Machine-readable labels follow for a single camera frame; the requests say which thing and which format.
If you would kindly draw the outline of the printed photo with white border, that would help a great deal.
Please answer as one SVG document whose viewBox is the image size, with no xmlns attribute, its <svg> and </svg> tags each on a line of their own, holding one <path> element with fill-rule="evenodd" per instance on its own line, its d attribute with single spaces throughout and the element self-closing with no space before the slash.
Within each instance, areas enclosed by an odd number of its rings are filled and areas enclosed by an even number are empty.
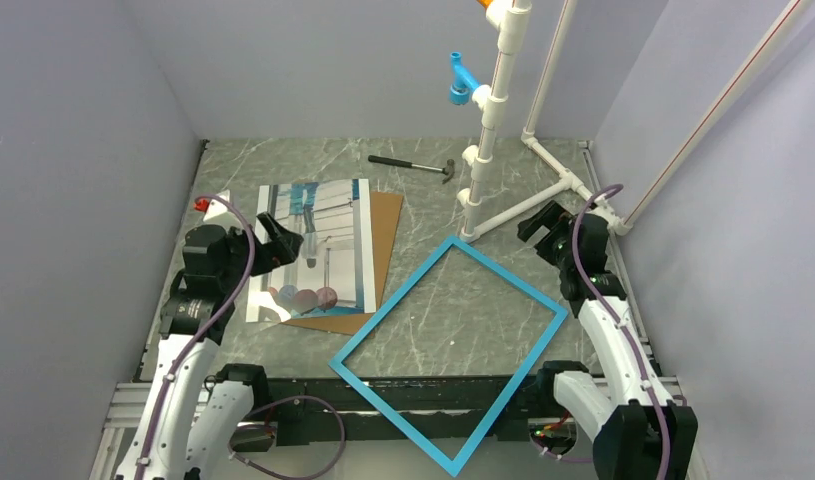
<svg viewBox="0 0 815 480">
<path fill-rule="evenodd" d="M 248 282 L 247 323 L 331 319 L 377 310 L 366 179 L 263 185 L 257 211 L 299 234 L 302 245 L 293 263 Z"/>
</svg>

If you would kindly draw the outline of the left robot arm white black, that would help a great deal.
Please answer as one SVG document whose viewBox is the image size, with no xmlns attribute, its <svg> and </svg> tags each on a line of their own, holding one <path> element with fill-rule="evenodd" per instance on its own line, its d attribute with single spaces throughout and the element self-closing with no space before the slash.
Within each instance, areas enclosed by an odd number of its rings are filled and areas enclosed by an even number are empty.
<svg viewBox="0 0 815 480">
<path fill-rule="evenodd" d="M 205 223 L 190 230 L 183 266 L 161 309 L 156 371 L 136 433 L 114 474 L 117 479 L 205 479 L 244 419 L 262 417 L 270 406 L 265 370 L 227 364 L 214 376 L 204 409 L 197 405 L 209 369 L 235 311 L 235 299 L 250 277 L 292 264 L 301 235 L 268 213 L 251 226 Z"/>
</svg>

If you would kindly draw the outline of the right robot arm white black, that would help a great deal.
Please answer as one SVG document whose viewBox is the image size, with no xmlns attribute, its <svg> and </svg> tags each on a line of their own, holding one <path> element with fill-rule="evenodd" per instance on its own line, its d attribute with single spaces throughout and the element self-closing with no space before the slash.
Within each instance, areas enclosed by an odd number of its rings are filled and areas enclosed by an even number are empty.
<svg viewBox="0 0 815 480">
<path fill-rule="evenodd" d="M 607 221 L 556 201 L 517 226 L 520 240 L 557 268 L 562 297 L 589 336 L 606 387 L 576 362 L 544 364 L 534 388 L 540 411 L 564 409 L 592 442 L 601 479 L 685 479 L 698 420 L 661 382 L 643 351 L 628 296 L 608 269 Z"/>
</svg>

